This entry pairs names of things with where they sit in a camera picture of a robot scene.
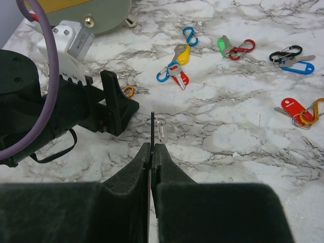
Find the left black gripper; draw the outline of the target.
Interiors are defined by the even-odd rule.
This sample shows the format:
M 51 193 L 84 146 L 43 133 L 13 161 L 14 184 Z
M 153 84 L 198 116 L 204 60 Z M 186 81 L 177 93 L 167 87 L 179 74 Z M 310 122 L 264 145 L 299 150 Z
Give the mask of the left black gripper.
M 38 141 L 50 142 L 76 125 L 114 136 L 126 130 L 139 103 L 124 94 L 114 72 L 104 70 L 100 75 L 102 90 L 90 84 L 91 77 L 82 86 L 59 76 L 55 107 Z

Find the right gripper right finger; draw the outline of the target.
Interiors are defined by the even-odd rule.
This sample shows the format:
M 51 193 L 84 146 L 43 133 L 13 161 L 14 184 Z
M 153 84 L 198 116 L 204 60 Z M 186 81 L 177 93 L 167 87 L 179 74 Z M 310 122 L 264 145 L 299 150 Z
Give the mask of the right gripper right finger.
M 293 242 L 274 190 L 261 183 L 192 180 L 163 144 L 152 154 L 160 242 Z

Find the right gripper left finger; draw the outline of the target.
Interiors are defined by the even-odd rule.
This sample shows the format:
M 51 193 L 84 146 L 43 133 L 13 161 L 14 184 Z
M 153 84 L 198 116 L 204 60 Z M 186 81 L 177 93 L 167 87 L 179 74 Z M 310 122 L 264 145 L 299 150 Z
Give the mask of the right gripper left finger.
M 150 144 L 105 182 L 1 185 L 1 242 L 147 242 Z

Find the orange S carabiner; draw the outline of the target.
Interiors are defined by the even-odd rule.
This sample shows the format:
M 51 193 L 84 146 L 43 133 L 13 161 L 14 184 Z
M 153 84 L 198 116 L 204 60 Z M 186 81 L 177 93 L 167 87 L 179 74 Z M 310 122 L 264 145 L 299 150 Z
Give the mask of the orange S carabiner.
M 324 98 L 319 98 L 319 99 L 315 100 L 311 106 L 302 110 L 302 112 L 299 114 L 300 121 L 305 125 L 313 125 L 314 123 L 316 123 L 319 120 L 319 118 L 323 115 L 323 113 L 319 113 L 319 103 L 321 103 L 323 101 L 324 101 Z M 309 119 L 306 116 L 306 113 L 309 110 L 312 110 L 311 119 Z
M 135 89 L 133 86 L 126 86 L 124 87 L 123 92 L 127 97 L 131 98 L 134 95 Z

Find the blue S carabiner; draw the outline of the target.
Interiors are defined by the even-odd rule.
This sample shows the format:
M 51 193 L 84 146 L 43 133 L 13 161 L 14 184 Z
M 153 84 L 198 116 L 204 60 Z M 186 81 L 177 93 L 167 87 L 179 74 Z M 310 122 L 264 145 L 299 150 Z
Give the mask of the blue S carabiner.
M 189 46 L 196 46 L 198 44 L 198 37 L 195 35 L 195 30 L 191 26 L 187 26 L 182 30 L 183 35 L 186 38 L 186 43 Z
M 179 62 L 172 61 L 167 66 L 165 66 L 163 70 L 161 70 L 160 72 L 157 73 L 156 79 L 158 82 L 163 83 L 169 78 L 169 76 L 170 76 L 169 68 L 174 64 L 179 64 Z

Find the red key tag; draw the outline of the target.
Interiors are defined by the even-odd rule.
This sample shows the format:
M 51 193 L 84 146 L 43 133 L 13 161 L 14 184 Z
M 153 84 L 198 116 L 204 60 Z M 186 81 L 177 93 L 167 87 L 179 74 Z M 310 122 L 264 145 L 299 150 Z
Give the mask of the red key tag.
M 294 98 L 284 98 L 281 107 L 290 115 L 297 124 L 307 125 L 313 121 L 313 115 Z
M 184 73 L 181 66 L 174 64 L 169 68 L 169 74 L 173 80 L 180 86 L 182 90 L 186 89 L 186 86 L 189 83 L 188 76 Z

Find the yellow key tag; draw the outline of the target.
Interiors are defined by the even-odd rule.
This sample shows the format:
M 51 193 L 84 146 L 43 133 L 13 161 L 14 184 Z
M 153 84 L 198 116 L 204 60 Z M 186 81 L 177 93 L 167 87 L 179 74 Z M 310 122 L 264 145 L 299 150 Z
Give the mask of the yellow key tag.
M 189 56 L 190 56 L 190 46 L 186 45 L 185 50 L 181 54 L 179 54 L 179 56 L 177 58 L 177 62 L 180 65 L 185 65 L 189 61 Z

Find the green key tag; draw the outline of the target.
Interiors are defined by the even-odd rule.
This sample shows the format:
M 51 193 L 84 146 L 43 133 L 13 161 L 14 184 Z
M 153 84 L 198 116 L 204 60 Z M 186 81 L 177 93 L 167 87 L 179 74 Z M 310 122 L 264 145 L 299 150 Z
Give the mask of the green key tag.
M 219 48 L 220 53 L 222 55 L 222 50 L 223 50 L 223 47 L 224 47 L 222 37 L 217 40 L 217 45 L 218 45 L 218 48 Z

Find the red S carabiner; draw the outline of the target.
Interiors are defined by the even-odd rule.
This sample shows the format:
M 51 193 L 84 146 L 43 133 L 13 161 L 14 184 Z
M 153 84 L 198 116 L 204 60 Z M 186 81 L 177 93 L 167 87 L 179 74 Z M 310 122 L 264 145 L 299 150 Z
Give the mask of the red S carabiner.
M 251 47 L 245 47 L 246 44 L 251 44 Z M 243 57 L 246 53 L 249 53 L 253 51 L 256 47 L 256 43 L 252 39 L 246 39 L 244 40 L 238 47 L 233 47 L 229 51 L 229 58 L 231 60 L 239 60 L 241 57 Z

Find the black S carabiner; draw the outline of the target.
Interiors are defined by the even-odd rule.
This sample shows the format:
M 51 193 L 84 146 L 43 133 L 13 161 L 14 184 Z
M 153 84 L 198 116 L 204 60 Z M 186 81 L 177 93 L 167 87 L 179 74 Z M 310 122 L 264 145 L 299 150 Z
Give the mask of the black S carabiner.
M 299 45 L 291 45 L 281 51 L 275 51 L 269 55 L 269 61 L 280 63 L 285 58 L 296 57 L 303 52 L 303 48 Z

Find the blue key tag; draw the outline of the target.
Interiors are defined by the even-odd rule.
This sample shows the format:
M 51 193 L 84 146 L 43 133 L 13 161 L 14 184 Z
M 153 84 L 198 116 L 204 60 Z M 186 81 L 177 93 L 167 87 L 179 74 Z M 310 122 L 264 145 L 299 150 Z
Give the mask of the blue key tag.
M 284 71 L 294 72 L 298 74 L 308 75 L 314 72 L 315 67 L 313 64 L 305 61 L 298 61 L 294 63 L 291 67 L 281 66 Z

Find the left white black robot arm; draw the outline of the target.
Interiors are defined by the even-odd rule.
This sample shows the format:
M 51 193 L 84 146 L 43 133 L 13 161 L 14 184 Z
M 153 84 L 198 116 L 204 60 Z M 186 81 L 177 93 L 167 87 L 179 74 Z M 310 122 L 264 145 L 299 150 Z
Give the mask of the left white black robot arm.
M 66 132 L 81 126 L 91 132 L 122 134 L 139 103 L 128 98 L 119 86 L 114 72 L 100 73 L 103 87 L 75 84 L 59 79 L 59 90 L 52 115 L 41 134 L 26 148 L 1 160 L 1 164 L 16 167 L 36 151 Z M 46 97 L 41 94 L 37 67 L 28 57 L 1 50 L 1 149 L 20 141 L 37 121 Z

